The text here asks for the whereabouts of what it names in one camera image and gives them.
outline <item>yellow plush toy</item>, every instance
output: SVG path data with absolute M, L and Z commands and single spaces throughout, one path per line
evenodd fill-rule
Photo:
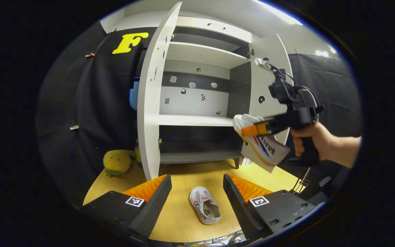
M 111 175 L 122 177 L 129 170 L 130 156 L 126 150 L 112 150 L 103 157 L 103 165 L 105 166 L 105 172 L 110 177 Z

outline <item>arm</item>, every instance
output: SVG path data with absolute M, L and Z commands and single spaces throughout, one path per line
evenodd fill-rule
M 336 137 L 332 141 L 328 160 L 351 168 L 358 155 L 361 137 Z
M 340 165 L 351 168 L 359 151 L 361 137 L 337 137 L 332 135 L 320 122 L 302 128 L 291 129 L 294 137 L 295 155 L 300 157 L 304 152 L 302 137 L 312 137 L 320 155 L 320 160 L 334 161 Z

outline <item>blue object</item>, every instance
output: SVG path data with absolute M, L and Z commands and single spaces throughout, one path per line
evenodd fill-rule
M 136 104 L 138 102 L 138 87 L 140 86 L 139 81 L 133 82 L 133 89 L 129 92 L 129 104 L 136 111 Z

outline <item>white sneaker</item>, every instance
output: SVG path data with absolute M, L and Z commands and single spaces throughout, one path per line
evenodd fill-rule
M 220 220 L 222 215 L 219 206 L 207 188 L 202 186 L 193 188 L 188 199 L 199 214 L 202 223 L 212 225 Z
M 235 115 L 232 119 L 234 130 L 238 135 L 252 146 L 259 159 L 267 166 L 279 164 L 289 153 L 290 148 L 279 143 L 274 135 L 269 136 L 242 136 L 242 129 L 262 122 L 262 117 L 253 117 L 249 114 Z

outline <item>cabinet shelf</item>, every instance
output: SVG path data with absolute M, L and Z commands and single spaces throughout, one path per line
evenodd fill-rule
M 161 153 L 160 164 L 186 164 L 211 161 L 223 161 L 239 158 L 242 155 L 234 150 L 194 152 L 194 153 Z
M 177 27 L 187 27 L 187 28 L 197 28 L 200 30 L 207 30 L 229 37 L 241 40 L 243 42 L 251 43 L 252 36 L 251 33 L 235 26 L 229 25 L 224 22 L 218 22 L 215 20 L 196 18 L 188 16 L 178 16 Z
M 204 45 L 171 42 L 167 60 L 190 61 L 232 69 L 250 59 L 235 53 Z
M 206 117 L 206 116 L 183 116 L 163 115 L 159 116 L 159 125 L 179 126 L 224 126 L 232 127 L 232 119 L 229 117 Z

